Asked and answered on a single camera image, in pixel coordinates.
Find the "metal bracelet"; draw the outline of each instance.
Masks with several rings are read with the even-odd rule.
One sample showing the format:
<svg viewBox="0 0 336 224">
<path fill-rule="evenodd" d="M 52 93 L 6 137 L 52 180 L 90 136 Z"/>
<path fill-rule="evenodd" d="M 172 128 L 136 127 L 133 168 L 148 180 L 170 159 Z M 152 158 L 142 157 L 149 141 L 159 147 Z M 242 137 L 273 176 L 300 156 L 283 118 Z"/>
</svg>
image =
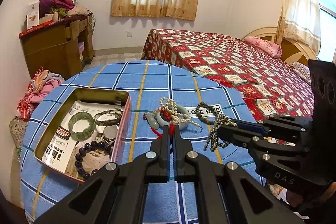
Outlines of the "metal bracelet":
<svg viewBox="0 0 336 224">
<path fill-rule="evenodd" d="M 98 121 L 97 119 L 104 115 L 104 114 L 114 114 L 115 115 L 115 118 L 112 119 L 112 120 L 107 120 L 107 121 Z M 97 126 L 101 126 L 101 127 L 109 127 L 109 126 L 113 126 L 115 124 L 118 124 L 121 120 L 121 117 L 122 117 L 122 114 L 123 112 L 121 110 L 106 110 L 106 111 L 103 111 L 103 112 L 100 112 L 98 114 L 96 114 L 94 117 L 93 117 L 93 120 L 94 120 L 94 123 L 97 125 Z"/>
</svg>

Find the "tiled floor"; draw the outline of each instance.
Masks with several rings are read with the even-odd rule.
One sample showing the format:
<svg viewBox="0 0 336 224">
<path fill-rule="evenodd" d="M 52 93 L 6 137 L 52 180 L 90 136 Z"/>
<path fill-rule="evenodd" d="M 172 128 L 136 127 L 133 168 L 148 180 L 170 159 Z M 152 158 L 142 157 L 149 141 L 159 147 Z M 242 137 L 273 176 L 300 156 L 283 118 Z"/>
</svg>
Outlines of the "tiled floor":
<svg viewBox="0 0 336 224">
<path fill-rule="evenodd" d="M 91 64 L 85 65 L 83 71 L 99 65 L 106 65 L 111 63 L 127 62 L 127 61 L 137 61 L 140 60 L 141 54 L 142 52 L 133 52 L 127 54 L 110 54 L 110 55 L 95 56 L 92 59 Z"/>
</svg>

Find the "red checkered cloth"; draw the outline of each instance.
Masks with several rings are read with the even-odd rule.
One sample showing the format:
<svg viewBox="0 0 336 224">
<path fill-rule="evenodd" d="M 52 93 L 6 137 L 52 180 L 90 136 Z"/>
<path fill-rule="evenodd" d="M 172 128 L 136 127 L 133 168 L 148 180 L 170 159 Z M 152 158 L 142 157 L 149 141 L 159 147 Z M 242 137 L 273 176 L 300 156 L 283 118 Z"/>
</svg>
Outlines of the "red checkered cloth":
<svg viewBox="0 0 336 224">
<path fill-rule="evenodd" d="M 24 121 L 28 121 L 30 119 L 30 117 L 31 117 L 31 115 L 32 115 L 32 113 L 35 109 L 35 105 L 28 102 L 28 97 L 29 97 L 29 95 L 31 95 L 31 93 L 34 90 L 33 85 L 32 85 L 32 81 L 36 80 L 42 72 L 43 72 L 43 68 L 40 67 L 40 69 L 35 73 L 32 80 L 29 82 L 27 92 L 26 92 L 24 98 L 21 99 L 19 101 L 19 104 L 17 105 L 16 116 L 23 119 Z"/>
<path fill-rule="evenodd" d="M 221 85 L 235 88 L 256 120 L 269 115 L 312 115 L 310 85 L 285 62 L 222 34 L 153 29 L 144 59 L 182 67 Z"/>
</svg>

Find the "white jade bangle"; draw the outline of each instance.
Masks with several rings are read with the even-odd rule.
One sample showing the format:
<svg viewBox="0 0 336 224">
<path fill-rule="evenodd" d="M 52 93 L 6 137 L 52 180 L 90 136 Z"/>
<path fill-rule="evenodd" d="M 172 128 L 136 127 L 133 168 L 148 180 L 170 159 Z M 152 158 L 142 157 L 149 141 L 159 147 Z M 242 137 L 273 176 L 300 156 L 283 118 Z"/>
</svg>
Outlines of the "white jade bangle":
<svg viewBox="0 0 336 224">
<path fill-rule="evenodd" d="M 183 106 L 176 105 L 176 107 L 177 107 L 177 112 L 189 115 L 188 111 Z M 162 119 L 162 117 L 161 117 L 161 110 L 157 111 L 156 120 L 157 120 L 157 122 L 159 123 L 159 125 L 161 127 L 169 125 L 169 122 L 167 122 L 164 119 Z M 187 127 L 187 125 L 188 125 L 187 122 L 182 122 L 182 123 L 178 124 L 180 130 L 185 129 Z"/>
</svg>

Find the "purple clothing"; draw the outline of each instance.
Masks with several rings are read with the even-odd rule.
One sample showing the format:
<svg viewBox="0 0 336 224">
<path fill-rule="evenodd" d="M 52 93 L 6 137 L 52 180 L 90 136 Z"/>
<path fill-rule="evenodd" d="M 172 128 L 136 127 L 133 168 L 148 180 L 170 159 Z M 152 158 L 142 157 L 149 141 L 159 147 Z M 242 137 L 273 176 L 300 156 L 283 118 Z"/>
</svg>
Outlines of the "purple clothing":
<svg viewBox="0 0 336 224">
<path fill-rule="evenodd" d="M 44 17 L 53 6 L 53 0 L 40 0 L 39 18 Z"/>
<path fill-rule="evenodd" d="M 72 10 L 75 7 L 71 0 L 53 0 L 53 2 L 54 6 L 58 8 L 64 8 L 67 11 Z"/>
</svg>

